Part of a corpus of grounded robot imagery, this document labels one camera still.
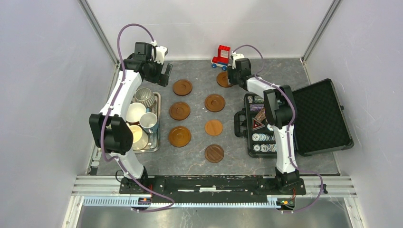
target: brown coaster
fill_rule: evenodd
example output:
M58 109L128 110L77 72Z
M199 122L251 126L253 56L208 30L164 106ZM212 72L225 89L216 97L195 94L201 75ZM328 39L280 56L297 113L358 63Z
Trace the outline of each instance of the brown coaster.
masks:
M204 106L206 106L206 108L211 112L219 112L225 106L224 97L218 94L212 94L204 100Z
M228 81L228 72L221 72L217 75L217 83L224 88L231 87L233 85L229 84Z
M171 108L169 109L169 115L171 115L174 120L184 120L189 116L189 114L190 107L185 102L176 102L171 105Z
M192 83L186 79L181 79L173 84L173 92L179 96L188 95L192 89Z
M221 134L223 127L219 120L210 120L206 123L204 129L206 130L207 134L217 136Z
M192 134L190 134L189 129L186 127L174 127L170 132L169 132L169 142L172 144L172 146L176 147L184 147L186 146L189 142L190 139L192 138Z
M224 150L219 145L213 144L206 148L204 156L209 162L218 163L224 158Z

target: gray table surface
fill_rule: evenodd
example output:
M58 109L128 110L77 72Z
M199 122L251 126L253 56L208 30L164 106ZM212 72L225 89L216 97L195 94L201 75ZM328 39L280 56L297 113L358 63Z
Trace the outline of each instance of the gray table surface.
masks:
M299 59L265 59L262 76L278 85L290 85L293 90L309 84L307 75ZM251 158L247 154L245 138L234 134L234 115L243 108L243 97L247 91L239 86L223 88L216 82L220 68L212 68L209 60L172 61L173 69L167 87L144 82L142 87L159 92L162 96L161 147L156 152L137 154L149 175L218 175L218 174L275 174L276 159ZM260 59L252 59L252 72L261 68ZM192 82L193 90L187 96L177 96L173 84L179 79ZM225 107L218 113L208 111L204 99L210 94L220 94L225 98ZM191 113L188 118L176 121L169 116L170 106L178 101L186 102ZM210 136L204 125L211 119L218 119L224 126L218 136ZM169 131L176 126L185 126L192 133L188 145L177 148L168 140ZM224 159L210 163L204 157L204 150L211 144L220 145ZM304 170L314 170L321 174L336 174L337 165L332 153L316 154L310 157L296 156L297 165ZM119 166L116 162L105 163L102 159L97 175L114 175Z

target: poker chip set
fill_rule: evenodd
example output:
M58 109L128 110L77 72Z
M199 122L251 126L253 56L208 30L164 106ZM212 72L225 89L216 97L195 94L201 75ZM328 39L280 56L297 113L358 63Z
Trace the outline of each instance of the poker chip set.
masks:
M234 116L235 135L247 138L249 156L275 158L276 139L265 119L263 103L264 99L256 94L245 95L245 107Z

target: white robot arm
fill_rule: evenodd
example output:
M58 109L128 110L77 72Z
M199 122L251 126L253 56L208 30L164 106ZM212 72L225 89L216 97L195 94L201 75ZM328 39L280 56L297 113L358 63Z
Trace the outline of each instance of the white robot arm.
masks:
M294 156L294 123L291 123L289 128L290 139L288 139L287 134L287 126L292 119L292 110L284 96L277 91L279 88L287 95L297 115L291 88L288 85L279 86L263 83L259 76L253 76L250 70L250 61L243 54L232 53L231 58L233 62L232 66L228 67L229 83L239 85L243 89L264 98L266 120L272 127L276 138L277 164L275 178L277 185L280 188L287 188L298 183L299 171L296 170L297 163Z
M168 49L157 46L156 41L151 44L136 42L134 53L123 61L125 78L123 78L123 71L120 71L107 103L99 114L91 114L89 118L96 146L101 147L101 131L103 131L105 153L113 156L119 165L124 166L125 169L121 168L127 170L124 176L128 179L130 179L128 173L140 180L146 178L147 174L135 153L131 151L133 134L125 123L126 114L131 100L143 80L161 86L168 85L172 65L168 64L165 73L161 73L167 54ZM106 127L102 129L105 118L107 118Z

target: metal frame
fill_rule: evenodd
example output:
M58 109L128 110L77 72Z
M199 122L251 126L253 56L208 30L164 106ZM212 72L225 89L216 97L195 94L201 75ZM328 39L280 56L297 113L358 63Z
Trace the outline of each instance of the metal frame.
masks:
M297 195L297 198L314 198L319 192L320 179L316 176L302 176L307 190L306 195ZM364 228L365 225L359 210L357 194L353 182L348 176L325 176L324 183L327 185L328 194L322 194L321 198L344 198L347 213L353 228ZM150 194L119 194L120 183L114 176L77 176L76 182L68 205L64 228L75 228L82 206L104 207L147 207L138 203L139 198L149 198ZM268 195L267 203L188 203L176 204L174 207L192 208L276 208L277 198L288 198L290 195ZM162 207L168 204L154 203L150 207Z
M116 84L118 74L119 74L119 68L120 68L120 63L115 66L115 71L114 71L114 76L112 78L111 86L109 87L108 91L108 97L105 99L105 102L108 100L109 96L112 93L112 90ZM101 160L101 150L95 146L95 142L92 142L92 153L91 157L89 158L88 165L87 165L87 171L86 174L92 174L92 171L94 169L97 169L99 166L99 162Z
M108 39L106 38L106 35L104 31L102 30L101 26L99 25L98 20L95 17L94 12L92 11L91 7L89 6L89 3L87 0L78 0L80 3L81 7L83 8L84 13L86 13L86 16L91 23L92 27L94 28L95 33L98 35L99 39L102 42L102 45L105 47L105 50L107 51L109 57L111 58L112 62L115 64L119 63L119 60L117 59L115 52L112 49L111 44L109 43Z
M332 4L330 4L330 7L326 12L325 17L323 18L322 22L317 28L314 37L312 38L311 42L308 45L307 50L305 51L304 55L301 58L303 62L305 62L309 58L310 54L312 53L312 50L314 49L320 37L322 36L323 32L325 31L327 25L329 24L330 19L333 17L340 2L341 0L333 0Z

